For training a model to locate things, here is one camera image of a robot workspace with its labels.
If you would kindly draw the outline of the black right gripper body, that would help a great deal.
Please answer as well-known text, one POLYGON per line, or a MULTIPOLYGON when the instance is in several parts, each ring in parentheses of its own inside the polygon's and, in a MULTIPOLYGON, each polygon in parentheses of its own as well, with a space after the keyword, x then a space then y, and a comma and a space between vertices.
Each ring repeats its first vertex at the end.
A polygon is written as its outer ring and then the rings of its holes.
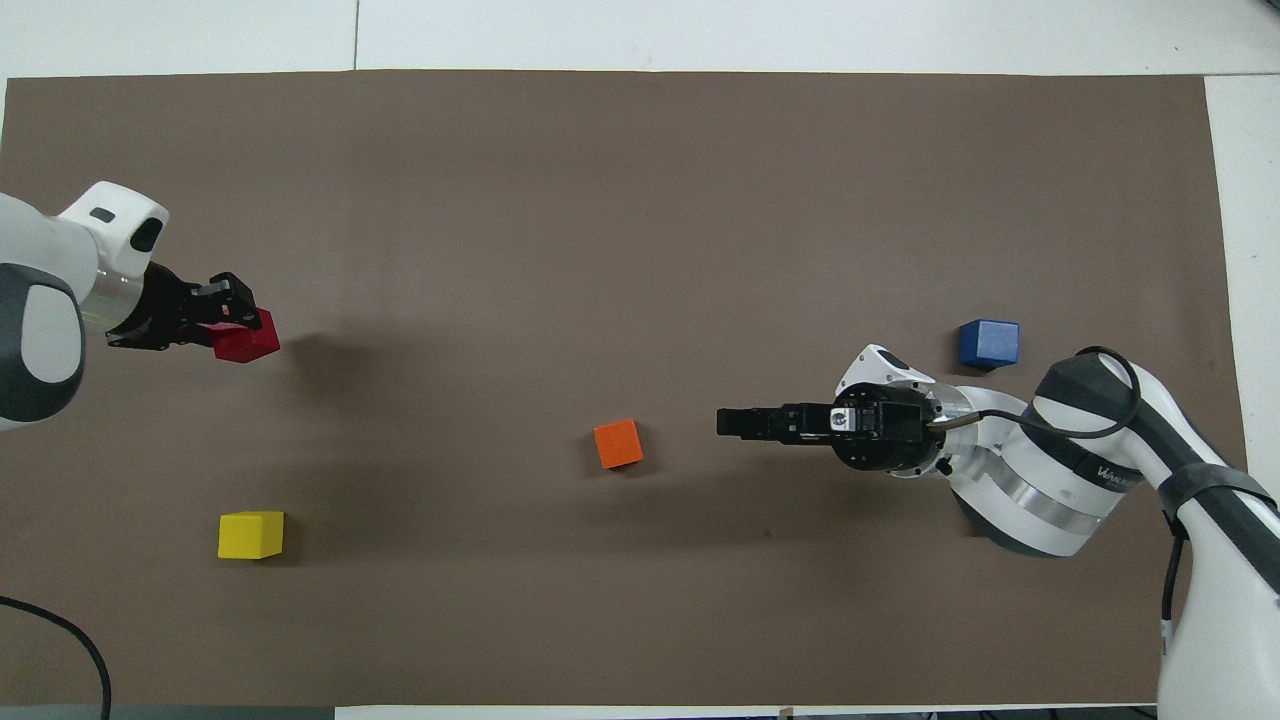
POLYGON ((940 433, 927 429, 940 415, 914 387, 850 386, 831 409, 829 443, 859 471, 920 471, 940 448, 940 433))

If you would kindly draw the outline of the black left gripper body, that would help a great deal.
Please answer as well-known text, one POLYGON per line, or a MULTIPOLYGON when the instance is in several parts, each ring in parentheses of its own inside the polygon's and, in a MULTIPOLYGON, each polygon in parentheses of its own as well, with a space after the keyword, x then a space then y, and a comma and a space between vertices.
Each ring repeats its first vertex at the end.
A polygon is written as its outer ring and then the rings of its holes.
POLYGON ((177 345, 177 328, 195 322, 195 290, 205 283, 188 282, 168 266, 150 263, 142 292, 129 315, 106 332, 114 348, 163 351, 177 345))

